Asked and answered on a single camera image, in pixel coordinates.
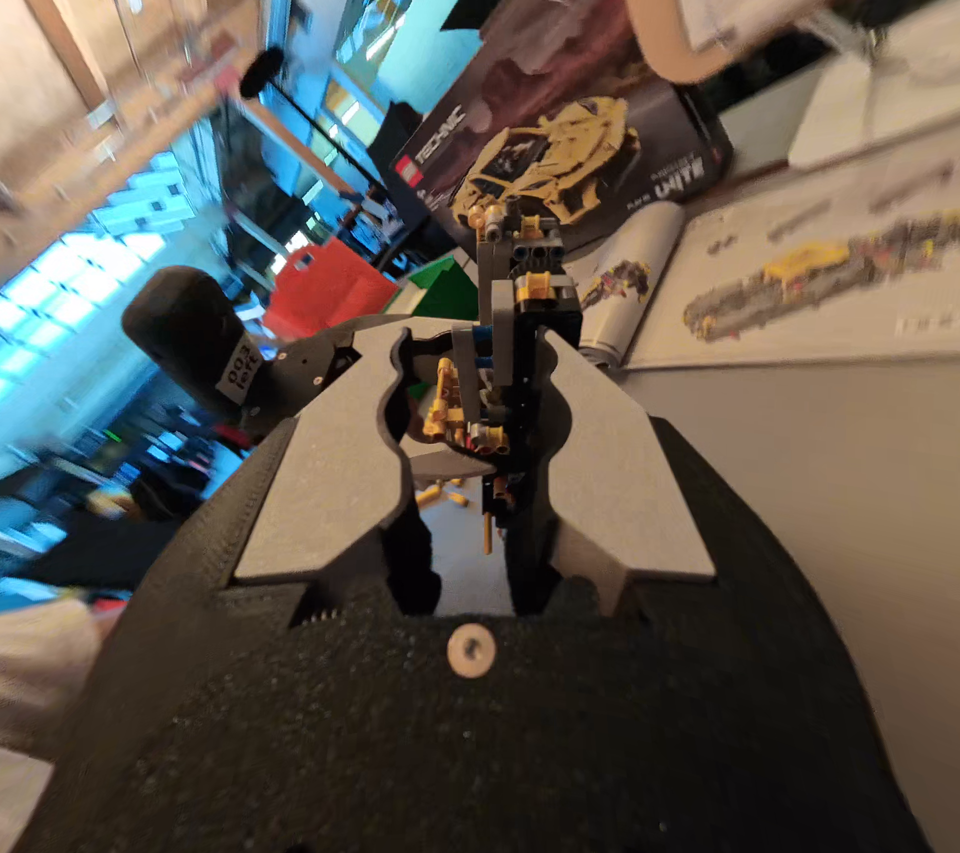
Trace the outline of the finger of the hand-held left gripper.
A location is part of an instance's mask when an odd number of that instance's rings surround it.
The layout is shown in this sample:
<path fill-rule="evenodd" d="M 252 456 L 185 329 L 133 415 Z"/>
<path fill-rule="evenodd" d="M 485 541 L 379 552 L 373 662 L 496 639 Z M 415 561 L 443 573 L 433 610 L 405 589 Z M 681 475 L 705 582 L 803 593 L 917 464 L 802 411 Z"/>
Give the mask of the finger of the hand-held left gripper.
<path fill-rule="evenodd" d="M 452 331 L 471 328 L 468 320 L 399 314 L 361 316 L 346 322 L 346 330 L 352 333 L 351 346 L 360 355 L 380 352 L 389 356 L 406 331 L 414 359 L 452 357 Z"/>
<path fill-rule="evenodd" d="M 496 475 L 498 466 L 468 451 L 446 445 L 416 445 L 407 451 L 416 487 Z"/>

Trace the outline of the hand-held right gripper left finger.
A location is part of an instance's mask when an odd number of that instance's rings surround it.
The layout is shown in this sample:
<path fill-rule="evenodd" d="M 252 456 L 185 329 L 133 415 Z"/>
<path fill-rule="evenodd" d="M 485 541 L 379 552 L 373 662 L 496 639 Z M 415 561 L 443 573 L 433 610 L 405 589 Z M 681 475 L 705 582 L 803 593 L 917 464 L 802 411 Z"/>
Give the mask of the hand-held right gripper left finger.
<path fill-rule="evenodd" d="M 404 614 L 435 612 L 442 581 L 400 445 L 411 415 L 412 345 L 409 327 L 355 333 L 354 365 L 295 418 L 236 583 L 316 584 L 340 607 L 354 586 L 384 580 Z"/>

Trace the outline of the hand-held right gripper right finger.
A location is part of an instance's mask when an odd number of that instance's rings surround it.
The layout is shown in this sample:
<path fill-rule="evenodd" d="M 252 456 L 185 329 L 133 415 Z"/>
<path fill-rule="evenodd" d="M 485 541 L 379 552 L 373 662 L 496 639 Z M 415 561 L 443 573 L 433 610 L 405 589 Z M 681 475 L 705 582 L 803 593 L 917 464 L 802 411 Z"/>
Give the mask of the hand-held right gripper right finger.
<path fill-rule="evenodd" d="M 586 580 L 612 616 L 642 582 L 711 583 L 716 567 L 651 418 L 557 331 L 534 348 L 529 462 L 506 532 L 510 601 L 543 613 Z"/>

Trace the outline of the toy car chassis model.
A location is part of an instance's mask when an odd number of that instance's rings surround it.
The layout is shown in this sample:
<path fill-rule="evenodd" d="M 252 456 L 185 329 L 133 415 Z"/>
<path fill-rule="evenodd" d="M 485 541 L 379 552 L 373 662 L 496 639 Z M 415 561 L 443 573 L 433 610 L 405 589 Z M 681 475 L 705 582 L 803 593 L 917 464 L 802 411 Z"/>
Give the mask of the toy car chassis model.
<path fill-rule="evenodd" d="M 443 441 L 493 467 L 482 480 L 484 553 L 532 502 L 542 405 L 542 333 L 578 347 L 582 309 L 564 269 L 558 218 L 521 214 L 505 201 L 474 201 L 465 222 L 475 233 L 478 322 L 450 332 L 438 360 L 436 395 L 423 437 Z"/>

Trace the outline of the grey desk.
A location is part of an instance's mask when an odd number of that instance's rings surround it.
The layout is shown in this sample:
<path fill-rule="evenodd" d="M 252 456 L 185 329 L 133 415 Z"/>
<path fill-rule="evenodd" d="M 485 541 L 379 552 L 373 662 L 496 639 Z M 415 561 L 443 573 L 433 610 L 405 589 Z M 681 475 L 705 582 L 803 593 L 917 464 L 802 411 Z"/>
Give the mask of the grey desk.
<path fill-rule="evenodd" d="M 627 370 L 841 632 L 936 851 L 958 851 L 958 357 Z"/>

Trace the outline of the pile of loose toy bricks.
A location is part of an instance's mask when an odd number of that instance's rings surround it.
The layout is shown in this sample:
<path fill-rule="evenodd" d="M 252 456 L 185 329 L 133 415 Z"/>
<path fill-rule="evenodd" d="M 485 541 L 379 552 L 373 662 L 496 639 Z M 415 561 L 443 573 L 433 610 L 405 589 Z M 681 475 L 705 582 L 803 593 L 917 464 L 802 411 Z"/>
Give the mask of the pile of loose toy bricks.
<path fill-rule="evenodd" d="M 471 505 L 471 499 L 464 492 L 465 481 L 461 477 L 437 481 L 415 494 L 415 503 L 420 511 L 441 503 L 450 503 L 459 509 Z"/>

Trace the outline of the green plastic bin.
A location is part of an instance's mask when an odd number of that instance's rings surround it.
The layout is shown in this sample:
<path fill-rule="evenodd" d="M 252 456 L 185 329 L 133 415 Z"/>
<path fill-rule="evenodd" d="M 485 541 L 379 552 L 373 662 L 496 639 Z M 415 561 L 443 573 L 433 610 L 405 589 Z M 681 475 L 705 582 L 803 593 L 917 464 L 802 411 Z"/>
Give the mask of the green plastic bin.
<path fill-rule="evenodd" d="M 413 317 L 476 321 L 479 294 L 461 263 L 448 255 L 415 271 L 410 277 Z"/>

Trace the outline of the orange tote bag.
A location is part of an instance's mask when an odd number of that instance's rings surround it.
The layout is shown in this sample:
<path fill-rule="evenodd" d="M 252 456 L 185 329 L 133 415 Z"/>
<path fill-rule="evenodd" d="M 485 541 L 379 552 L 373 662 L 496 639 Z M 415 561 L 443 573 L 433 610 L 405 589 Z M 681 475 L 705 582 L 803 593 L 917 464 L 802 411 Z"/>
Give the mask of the orange tote bag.
<path fill-rule="evenodd" d="M 337 238 L 294 250 L 275 277 L 263 325 L 291 342 L 342 322 L 377 315 L 396 282 Z"/>

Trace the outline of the large bright window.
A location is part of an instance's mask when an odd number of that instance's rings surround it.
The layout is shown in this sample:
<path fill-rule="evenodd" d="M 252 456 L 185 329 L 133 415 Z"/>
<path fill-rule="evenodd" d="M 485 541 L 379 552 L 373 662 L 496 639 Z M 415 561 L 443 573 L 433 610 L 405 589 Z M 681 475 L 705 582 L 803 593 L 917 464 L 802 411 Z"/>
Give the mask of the large bright window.
<path fill-rule="evenodd" d="M 1 397 L 73 340 L 196 211 L 172 148 L 155 154 L 1 290 Z"/>

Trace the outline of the black boom pole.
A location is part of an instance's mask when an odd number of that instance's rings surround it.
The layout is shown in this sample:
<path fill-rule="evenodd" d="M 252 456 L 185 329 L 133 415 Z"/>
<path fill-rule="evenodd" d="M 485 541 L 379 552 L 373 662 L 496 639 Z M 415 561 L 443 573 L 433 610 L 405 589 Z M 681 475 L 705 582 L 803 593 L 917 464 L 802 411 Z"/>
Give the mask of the black boom pole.
<path fill-rule="evenodd" d="M 245 101 L 257 99 L 263 93 L 264 89 L 270 87 L 283 101 L 290 105 L 297 115 L 309 124 L 311 129 L 318 134 L 321 139 L 326 141 L 355 171 L 363 175 L 368 184 L 383 187 L 383 183 L 378 175 L 369 171 L 365 165 L 356 160 L 349 151 L 342 147 L 335 136 L 332 136 L 329 131 L 321 127 L 316 119 L 309 115 L 284 89 L 279 80 L 279 77 L 283 73 L 284 64 L 285 53 L 282 46 L 271 45 L 263 49 L 253 59 L 240 79 L 239 93 L 241 98 Z"/>

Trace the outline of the open instruction booklet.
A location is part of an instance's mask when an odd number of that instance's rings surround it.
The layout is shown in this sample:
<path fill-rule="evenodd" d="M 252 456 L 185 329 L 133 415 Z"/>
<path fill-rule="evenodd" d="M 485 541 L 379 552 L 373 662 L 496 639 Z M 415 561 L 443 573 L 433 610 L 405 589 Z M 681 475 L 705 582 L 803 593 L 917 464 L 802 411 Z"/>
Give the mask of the open instruction booklet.
<path fill-rule="evenodd" d="M 581 352 L 629 370 L 958 358 L 958 206 L 957 125 L 686 223 L 654 204 L 569 266 Z"/>

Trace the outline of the toy car set box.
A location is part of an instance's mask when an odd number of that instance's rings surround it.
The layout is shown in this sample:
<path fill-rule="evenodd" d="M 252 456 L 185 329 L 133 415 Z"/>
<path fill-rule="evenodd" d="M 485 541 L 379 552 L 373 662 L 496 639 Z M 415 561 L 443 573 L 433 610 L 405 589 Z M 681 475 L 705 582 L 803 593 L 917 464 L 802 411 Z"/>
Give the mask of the toy car set box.
<path fill-rule="evenodd" d="M 727 174 L 719 116 L 648 66 L 624 0 L 501 0 L 480 36 L 391 163 L 468 256 L 471 212 L 552 217 L 574 250 Z"/>

